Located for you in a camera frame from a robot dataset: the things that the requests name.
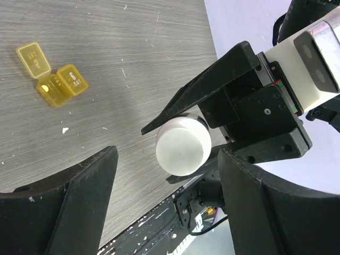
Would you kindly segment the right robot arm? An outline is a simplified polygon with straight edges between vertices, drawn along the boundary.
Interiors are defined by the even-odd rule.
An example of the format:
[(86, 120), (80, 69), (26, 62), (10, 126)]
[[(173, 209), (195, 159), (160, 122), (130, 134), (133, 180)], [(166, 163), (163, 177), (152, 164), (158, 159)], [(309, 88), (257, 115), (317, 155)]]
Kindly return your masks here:
[(181, 87), (141, 129), (158, 130), (156, 158), (174, 184), (215, 171), (220, 150), (251, 164), (302, 157), (300, 121), (339, 112), (339, 1), (292, 1), (273, 26), (273, 47), (247, 41)]

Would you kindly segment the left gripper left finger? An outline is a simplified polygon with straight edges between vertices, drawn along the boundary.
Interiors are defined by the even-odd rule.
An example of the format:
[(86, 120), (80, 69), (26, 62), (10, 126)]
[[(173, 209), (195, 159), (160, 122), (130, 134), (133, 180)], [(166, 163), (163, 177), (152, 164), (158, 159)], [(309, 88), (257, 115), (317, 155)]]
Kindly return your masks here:
[(1, 194), (1, 254), (96, 254), (118, 162), (115, 146)]

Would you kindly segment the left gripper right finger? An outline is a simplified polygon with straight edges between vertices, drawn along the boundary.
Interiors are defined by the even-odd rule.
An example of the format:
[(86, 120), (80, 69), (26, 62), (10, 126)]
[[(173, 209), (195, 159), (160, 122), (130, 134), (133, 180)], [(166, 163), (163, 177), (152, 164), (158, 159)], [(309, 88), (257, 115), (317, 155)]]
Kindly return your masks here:
[(339, 254), (339, 196), (271, 174), (225, 149), (218, 169), (236, 254)]

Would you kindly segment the white-capped dark pill bottle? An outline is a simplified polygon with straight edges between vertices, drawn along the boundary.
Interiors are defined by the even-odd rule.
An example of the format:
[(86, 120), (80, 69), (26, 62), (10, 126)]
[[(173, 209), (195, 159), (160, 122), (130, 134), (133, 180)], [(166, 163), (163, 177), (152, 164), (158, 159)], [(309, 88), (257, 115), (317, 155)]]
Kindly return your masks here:
[(192, 174), (208, 159), (211, 149), (209, 127), (193, 113), (167, 121), (156, 136), (157, 161), (171, 175)]

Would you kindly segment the yellow two-compartment pill box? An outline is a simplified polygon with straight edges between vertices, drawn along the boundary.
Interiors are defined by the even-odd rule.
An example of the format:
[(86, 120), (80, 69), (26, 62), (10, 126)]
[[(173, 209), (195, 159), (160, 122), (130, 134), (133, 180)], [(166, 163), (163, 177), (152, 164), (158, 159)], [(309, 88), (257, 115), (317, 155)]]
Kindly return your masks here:
[[(37, 80), (36, 90), (52, 107), (61, 107), (88, 89), (89, 85), (73, 64), (67, 64), (56, 73), (37, 42), (30, 42), (16, 49), (16, 53), (31, 78)], [(41, 85), (47, 85), (45, 92)]]

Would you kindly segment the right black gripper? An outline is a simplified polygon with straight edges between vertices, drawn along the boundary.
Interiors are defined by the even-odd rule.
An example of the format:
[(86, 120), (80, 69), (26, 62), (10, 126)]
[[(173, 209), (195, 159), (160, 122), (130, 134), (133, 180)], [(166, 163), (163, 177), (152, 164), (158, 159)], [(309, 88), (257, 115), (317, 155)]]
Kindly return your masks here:
[(145, 135), (193, 106), (210, 128), (219, 128), (226, 143), (212, 148), (208, 159), (192, 174), (171, 175), (179, 183), (218, 170), (220, 150), (231, 151), (250, 164), (302, 157), (312, 147), (297, 99), (280, 65), (264, 53), (256, 57), (242, 41), (181, 87), (161, 113), (141, 129)]

